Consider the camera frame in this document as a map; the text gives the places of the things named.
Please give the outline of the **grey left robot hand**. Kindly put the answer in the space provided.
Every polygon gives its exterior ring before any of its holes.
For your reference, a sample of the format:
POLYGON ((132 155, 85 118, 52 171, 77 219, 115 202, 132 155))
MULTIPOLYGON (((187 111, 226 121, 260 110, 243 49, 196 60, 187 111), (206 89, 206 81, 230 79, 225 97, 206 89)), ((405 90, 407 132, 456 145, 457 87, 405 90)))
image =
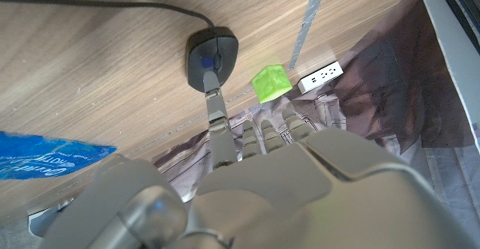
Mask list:
POLYGON ((378 145, 314 132, 293 111, 286 144, 243 124, 236 157, 218 78, 202 84, 213 170, 190 204, 150 163, 117 156, 53 222, 42 248, 474 248, 427 181, 378 145))

